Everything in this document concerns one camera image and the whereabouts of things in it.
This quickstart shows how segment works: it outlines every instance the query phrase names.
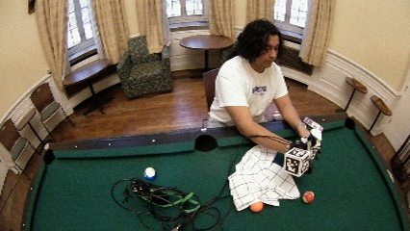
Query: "window sill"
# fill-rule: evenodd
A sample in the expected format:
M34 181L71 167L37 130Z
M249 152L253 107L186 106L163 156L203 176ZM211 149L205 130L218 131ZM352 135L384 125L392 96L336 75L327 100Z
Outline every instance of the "window sill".
M182 22L169 24L169 30L171 32L187 31L187 30L207 30L207 21Z
M283 40L294 42L296 44L302 43L303 36L299 35L298 33L290 32L290 31L286 31L286 30L280 30L280 33L282 33L282 36L283 36Z
M73 55L69 56L69 65L73 66L82 60L87 59L90 56L97 54L97 48L94 45L89 46L86 49L78 51Z

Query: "man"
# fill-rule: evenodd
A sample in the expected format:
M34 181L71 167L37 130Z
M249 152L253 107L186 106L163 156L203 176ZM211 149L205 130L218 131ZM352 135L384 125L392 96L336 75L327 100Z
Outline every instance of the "man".
M280 68L274 64L282 54L282 34L267 20L247 24L234 45L234 56L219 70L209 127L235 125L241 134L268 149L284 153L290 144L259 123L274 103L299 137L308 131L290 102Z

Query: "cube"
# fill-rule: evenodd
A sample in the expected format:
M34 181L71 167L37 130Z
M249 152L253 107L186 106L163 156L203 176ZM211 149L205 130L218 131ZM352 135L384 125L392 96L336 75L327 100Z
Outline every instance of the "cube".
M310 151L294 147L284 153L283 170L299 177L308 169Z

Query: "window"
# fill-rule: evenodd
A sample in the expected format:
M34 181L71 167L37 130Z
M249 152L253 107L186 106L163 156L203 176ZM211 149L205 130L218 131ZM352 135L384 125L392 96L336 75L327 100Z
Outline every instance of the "window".
M95 53L87 0L67 1L66 46L69 60Z
M206 0L166 0L169 24L207 22Z
M275 0L274 21L284 31L303 34L307 16L307 0Z

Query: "pool table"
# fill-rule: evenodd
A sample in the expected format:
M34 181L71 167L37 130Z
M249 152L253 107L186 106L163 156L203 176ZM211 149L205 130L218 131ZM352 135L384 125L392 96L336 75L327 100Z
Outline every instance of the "pool table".
M311 173L292 180L300 193L314 192L312 203L296 198L280 200L276 207L265 205L258 213L235 211L226 178L254 144L234 127L198 128L50 143L30 195L26 230L206 230L214 226L215 230L407 230L392 180L359 127L344 120L346 114L311 118L324 128L322 152L311 162ZM296 139L284 122L262 125L287 140ZM282 164L282 154L275 162ZM155 170L151 181L143 177L146 167ZM181 221L159 222L146 213L142 197L125 200L133 194L126 190L129 179L193 193L193 201L209 211L173 229ZM166 208L159 210L163 218L171 218Z

